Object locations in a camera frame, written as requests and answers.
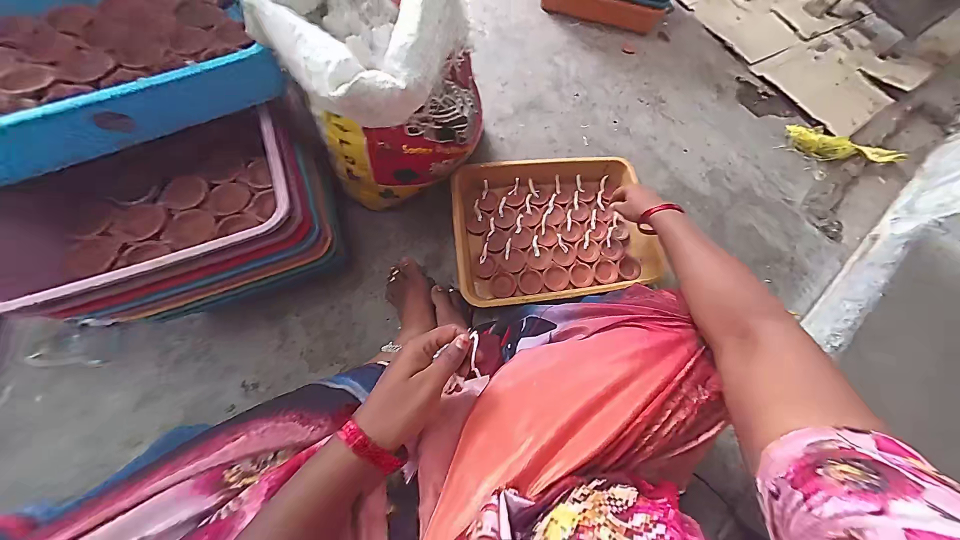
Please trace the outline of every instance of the blue plastic crate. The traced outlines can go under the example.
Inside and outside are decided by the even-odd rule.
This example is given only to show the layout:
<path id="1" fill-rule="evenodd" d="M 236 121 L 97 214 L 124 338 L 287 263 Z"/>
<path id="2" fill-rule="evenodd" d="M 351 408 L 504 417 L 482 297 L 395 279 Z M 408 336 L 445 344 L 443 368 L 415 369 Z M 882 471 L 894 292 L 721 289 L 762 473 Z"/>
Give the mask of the blue plastic crate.
<path id="1" fill-rule="evenodd" d="M 36 15 L 82 0 L 0 0 L 0 16 Z M 234 6 L 230 16 L 239 19 Z M 229 55 L 0 115 L 0 185 L 39 176 L 202 124 L 283 93 L 258 43 Z"/>

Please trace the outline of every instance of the brown clay disc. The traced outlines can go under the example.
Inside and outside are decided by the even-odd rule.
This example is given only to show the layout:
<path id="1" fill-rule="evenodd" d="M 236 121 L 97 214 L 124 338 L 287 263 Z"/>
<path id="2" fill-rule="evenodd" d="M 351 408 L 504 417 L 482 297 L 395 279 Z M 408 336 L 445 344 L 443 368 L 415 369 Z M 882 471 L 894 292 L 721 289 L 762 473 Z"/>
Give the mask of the brown clay disc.
<path id="1" fill-rule="evenodd" d="M 140 203 L 118 211 L 110 226 L 114 235 L 135 242 L 146 240 L 163 229 L 167 210 L 159 205 Z"/>
<path id="2" fill-rule="evenodd" d="M 56 83 L 43 91 L 43 99 L 40 100 L 40 103 L 50 103 L 52 101 L 86 94 L 95 89 L 93 86 L 87 85 L 65 85 L 63 83 Z"/>
<path id="3" fill-rule="evenodd" d="M 181 250 L 213 238 L 216 229 L 213 214 L 206 210 L 190 209 L 177 212 L 163 230 L 161 238 L 169 242 L 174 250 Z"/>
<path id="4" fill-rule="evenodd" d="M 503 268 L 504 271 L 515 274 L 520 270 L 523 270 L 523 267 L 527 263 L 527 257 L 517 248 L 510 248 L 510 256 L 507 257 L 507 252 L 496 254 L 496 263 Z"/>
<path id="5" fill-rule="evenodd" d="M 510 245 L 519 250 L 525 250 L 530 247 L 534 241 L 534 232 L 529 227 L 521 227 L 518 233 L 516 229 L 511 230 Z"/>
<path id="6" fill-rule="evenodd" d="M 131 266 L 132 264 L 139 264 L 154 258 L 170 255 L 173 252 L 174 250 L 164 242 L 158 242 L 156 240 L 137 242 L 123 252 L 118 265 Z"/>
<path id="7" fill-rule="evenodd" d="M 516 209 L 504 207 L 503 215 L 500 215 L 499 209 L 495 210 L 493 212 L 493 224 L 500 229 L 516 227 Z"/>
<path id="8" fill-rule="evenodd" d="M 506 272 L 500 272 L 490 279 L 490 292 L 496 298 L 510 298 L 516 292 L 516 279 Z"/>
<path id="9" fill-rule="evenodd" d="M 0 77 L 0 92 L 25 96 L 43 90 L 55 79 L 54 70 L 46 65 L 22 63 Z"/>
<path id="10" fill-rule="evenodd" d="M 109 270 L 120 252 L 122 242 L 111 236 L 80 240 L 67 250 L 65 273 L 73 279 L 89 278 Z"/>
<path id="11" fill-rule="evenodd" d="M 270 174 L 270 166 L 264 158 L 257 158 L 247 167 L 244 182 L 253 189 L 266 189 L 274 186 L 274 177 Z"/>
<path id="12" fill-rule="evenodd" d="M 516 285 L 523 294 L 537 294 L 543 290 L 543 275 L 527 268 L 516 278 Z"/>
<path id="13" fill-rule="evenodd" d="M 569 266 L 577 260 L 577 248 L 566 245 L 566 251 L 560 246 L 553 248 L 553 261 L 561 266 Z"/>
<path id="14" fill-rule="evenodd" d="M 534 228 L 540 224 L 540 220 L 543 217 L 543 210 L 540 209 L 540 207 L 531 206 L 530 211 L 532 213 L 527 213 L 525 205 L 518 210 L 520 213 L 520 225 Z"/>
<path id="15" fill-rule="evenodd" d="M 620 272 L 620 277 L 623 278 L 624 281 L 629 282 L 640 277 L 640 261 L 636 260 L 635 258 L 622 258 L 617 268 Z"/>
<path id="16" fill-rule="evenodd" d="M 585 248 L 583 242 L 578 243 L 577 258 L 583 262 L 593 264 L 597 259 L 600 258 L 600 244 L 596 242 L 590 242 Z"/>
<path id="17" fill-rule="evenodd" d="M 236 182 L 228 182 L 210 190 L 205 207 L 214 215 L 228 215 L 246 208 L 250 199 L 249 188 Z"/>
<path id="18" fill-rule="evenodd" d="M 57 78 L 67 83 L 92 83 L 107 75 L 116 62 L 96 49 L 74 49 L 58 62 Z"/>
<path id="19" fill-rule="evenodd" d="M 209 190 L 199 176 L 178 176 L 163 188 L 157 202 L 171 210 L 192 209 L 204 201 Z"/>
<path id="20" fill-rule="evenodd" d="M 577 288 L 589 287 L 593 284 L 593 269 L 578 262 L 570 268 L 570 282 Z"/>
<path id="21" fill-rule="evenodd" d="M 593 278 L 606 285 L 619 280 L 620 273 L 615 262 L 601 258 L 593 264 Z"/>
<path id="22" fill-rule="evenodd" d="M 274 191 L 267 189 L 266 191 L 254 193 L 250 204 L 247 206 L 247 211 L 253 214 L 261 223 L 270 219 L 270 217 L 274 215 L 274 212 L 276 212 L 276 196 L 274 196 Z"/>
<path id="23" fill-rule="evenodd" d="M 260 224 L 260 220 L 251 213 L 241 212 L 229 215 L 217 224 L 217 237 L 230 236 Z"/>
<path id="24" fill-rule="evenodd" d="M 487 260 L 480 262 L 480 258 L 477 258 L 473 262 L 473 275 L 481 280 L 487 280 L 496 273 L 496 262 L 493 262 L 493 257 L 487 257 Z"/>
<path id="25" fill-rule="evenodd" d="M 487 238 L 487 251 L 490 253 L 497 253 L 503 251 L 507 247 L 507 239 L 509 236 L 505 231 L 497 230 Z"/>
<path id="26" fill-rule="evenodd" d="M 57 32 L 81 36 L 84 27 L 93 20 L 95 14 L 93 8 L 84 4 L 68 4 L 47 12 L 46 19 L 47 24 L 54 27 Z"/>
<path id="27" fill-rule="evenodd" d="M 553 264 L 553 250 L 550 248 L 540 248 L 540 256 L 534 254 L 534 250 L 527 250 L 527 265 L 534 270 L 546 270 Z"/>
<path id="28" fill-rule="evenodd" d="M 564 290 L 570 284 L 570 271 L 554 264 L 543 272 L 543 284 L 552 291 Z"/>
<path id="29" fill-rule="evenodd" d="M 476 215 L 471 211 L 467 216 L 467 232 L 470 234 L 486 234 L 490 231 L 490 215 L 484 211 L 480 212 L 480 221 L 477 221 Z"/>

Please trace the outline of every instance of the woman's hand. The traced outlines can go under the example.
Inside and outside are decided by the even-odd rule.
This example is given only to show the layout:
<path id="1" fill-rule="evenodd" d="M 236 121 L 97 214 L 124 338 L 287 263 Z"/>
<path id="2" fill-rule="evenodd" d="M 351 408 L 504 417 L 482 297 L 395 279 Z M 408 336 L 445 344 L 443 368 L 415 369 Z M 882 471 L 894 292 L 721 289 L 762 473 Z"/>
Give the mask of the woman's hand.
<path id="1" fill-rule="evenodd" d="M 662 205 L 665 201 L 656 191 L 640 184 L 622 185 L 613 192 L 610 207 L 634 223 L 640 222 L 643 212 Z"/>
<path id="2" fill-rule="evenodd" d="M 395 451 L 423 429 L 469 348 L 467 331 L 456 325 L 410 340 L 391 360 L 353 420 L 373 442 Z"/>

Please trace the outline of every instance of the red bracelet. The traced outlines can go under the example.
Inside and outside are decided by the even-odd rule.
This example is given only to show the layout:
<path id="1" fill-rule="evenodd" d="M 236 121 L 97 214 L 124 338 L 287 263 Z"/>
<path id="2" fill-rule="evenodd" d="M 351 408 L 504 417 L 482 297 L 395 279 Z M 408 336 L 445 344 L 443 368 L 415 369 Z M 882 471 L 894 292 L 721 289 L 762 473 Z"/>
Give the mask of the red bracelet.
<path id="1" fill-rule="evenodd" d="M 645 229 L 645 228 L 643 228 L 642 226 L 643 226 L 643 225 L 650 225 L 650 216 L 652 216 L 652 215 L 654 215 L 655 213 L 657 213 L 657 212 L 659 212 L 659 211 L 662 211 L 662 210 L 676 210 L 676 211 L 678 211 L 679 213 L 686 213 L 686 212 L 684 211 L 684 209 L 683 209 L 680 205 L 675 205 L 675 204 L 673 204 L 673 203 L 663 203 L 662 205 L 656 205 L 655 207 L 652 207 L 652 208 L 650 208 L 650 209 L 647 209 L 647 211 L 643 212 L 643 213 L 640 215 L 640 222 L 636 224 L 636 227 L 637 227 L 638 229 L 640 229 L 640 232 L 641 232 L 641 233 L 644 233 L 644 234 L 656 234 L 656 233 L 657 233 L 656 231 L 654 231 L 654 228 L 653 228 L 653 227 L 650 227 L 649 229 Z"/>
<path id="2" fill-rule="evenodd" d="M 390 454 L 390 451 L 371 441 L 352 418 L 337 431 L 337 436 L 354 454 L 375 466 L 384 475 L 389 475 L 406 463 L 405 459 Z"/>

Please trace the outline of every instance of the yellow plastic wrapper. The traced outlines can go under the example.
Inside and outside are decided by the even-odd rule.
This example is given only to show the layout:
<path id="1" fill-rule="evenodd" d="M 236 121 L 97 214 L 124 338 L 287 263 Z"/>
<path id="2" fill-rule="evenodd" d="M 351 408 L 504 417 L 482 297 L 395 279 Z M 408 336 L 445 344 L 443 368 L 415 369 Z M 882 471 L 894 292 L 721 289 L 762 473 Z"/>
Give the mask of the yellow plastic wrapper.
<path id="1" fill-rule="evenodd" d="M 822 127 L 790 125 L 786 127 L 786 134 L 790 137 L 794 149 L 817 160 L 845 160 L 858 152 L 863 154 L 864 158 L 877 163 L 895 163 L 907 159 L 903 152 L 860 146 L 851 142 L 848 136 L 826 135 Z"/>

